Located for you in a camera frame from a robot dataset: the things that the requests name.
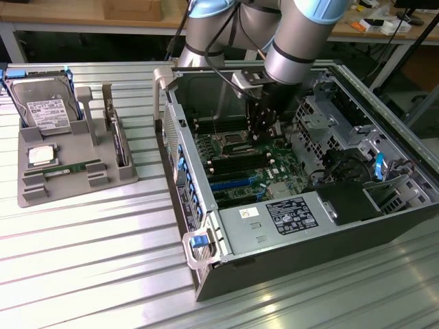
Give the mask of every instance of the electronic equipment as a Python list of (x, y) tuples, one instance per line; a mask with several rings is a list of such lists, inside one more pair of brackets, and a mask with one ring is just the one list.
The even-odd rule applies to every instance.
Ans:
[(198, 301), (390, 242), (437, 214), (438, 159), (343, 65), (317, 61), (258, 140), (250, 101), (216, 73), (154, 74)]
[(46, 73), (10, 71), (0, 80), (12, 98), (23, 127), (38, 127), (41, 135), (71, 132), (70, 122), (82, 119), (70, 70)]
[(413, 13), (416, 9), (439, 9), (438, 0), (396, 0), (394, 2), (395, 8), (409, 8), (407, 15), (404, 16), (403, 12), (398, 12), (397, 16), (399, 19), (404, 19), (406, 22), (412, 25), (421, 26), (424, 25), (424, 21)]

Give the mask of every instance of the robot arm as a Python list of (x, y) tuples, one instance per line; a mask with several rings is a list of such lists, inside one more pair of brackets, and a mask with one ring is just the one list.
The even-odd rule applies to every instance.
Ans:
[[(264, 72), (243, 72), (233, 76), (233, 84), (238, 87), (235, 91), (244, 92), (238, 91), (239, 97), (249, 90), (259, 92), (259, 100), (251, 101), (248, 111), (250, 131), (255, 140), (259, 138), (259, 132), (268, 131), (291, 100), (349, 2), (192, 1), (186, 45), (179, 66), (223, 66), (226, 46), (252, 50), (269, 48)], [(207, 61), (205, 51), (221, 29), (223, 31), (208, 49)]]

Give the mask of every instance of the gray component tray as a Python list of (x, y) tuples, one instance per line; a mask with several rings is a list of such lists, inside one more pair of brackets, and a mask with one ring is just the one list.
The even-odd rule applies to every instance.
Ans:
[[(67, 197), (74, 197), (76, 195), (83, 195), (95, 191), (105, 190), (121, 185), (127, 185), (139, 180), (135, 166), (133, 165), (132, 155), (128, 142), (126, 140), (125, 132), (121, 129), (121, 135), (125, 150), (128, 153), (129, 165), (119, 168), (116, 162), (115, 146), (112, 141), (111, 131), (106, 131), (104, 119), (93, 119), (96, 136), (99, 145), (93, 146), (91, 136), (87, 132), (82, 134), (60, 134), (46, 136), (43, 140), (32, 142), (25, 142), (23, 133), (19, 133), (19, 178), (18, 178), (18, 204), (21, 208), (35, 206), (37, 204), (44, 204)], [(46, 194), (35, 193), (35, 197), (26, 198), (23, 196), (25, 189), (34, 185), (26, 185), (23, 181), (23, 174), (28, 170), (27, 150), (31, 147), (57, 144), (58, 150), (56, 157), (59, 160), (60, 166), (71, 165), (79, 162), (86, 162), (89, 160), (100, 159), (105, 164), (107, 184), (96, 184), (89, 182), (87, 170), (79, 173), (71, 173), (68, 175), (61, 175), (52, 178), (46, 178), (44, 182)]]

